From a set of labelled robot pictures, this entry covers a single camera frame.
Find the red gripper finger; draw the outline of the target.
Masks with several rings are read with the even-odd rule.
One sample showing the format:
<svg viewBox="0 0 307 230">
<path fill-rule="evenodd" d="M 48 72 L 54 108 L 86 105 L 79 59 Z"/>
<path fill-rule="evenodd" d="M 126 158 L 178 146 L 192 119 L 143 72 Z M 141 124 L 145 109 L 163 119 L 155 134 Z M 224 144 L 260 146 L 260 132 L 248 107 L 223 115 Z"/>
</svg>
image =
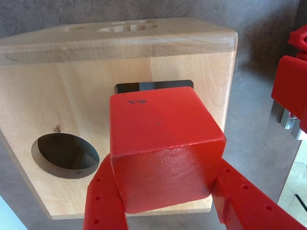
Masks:
<svg viewBox="0 0 307 230">
<path fill-rule="evenodd" d="M 110 155 L 88 185 L 84 230 L 127 230 L 126 214 L 111 167 Z"/>
<path fill-rule="evenodd" d="M 306 229 L 224 159 L 212 197 L 219 221 L 228 230 Z"/>
</svg>

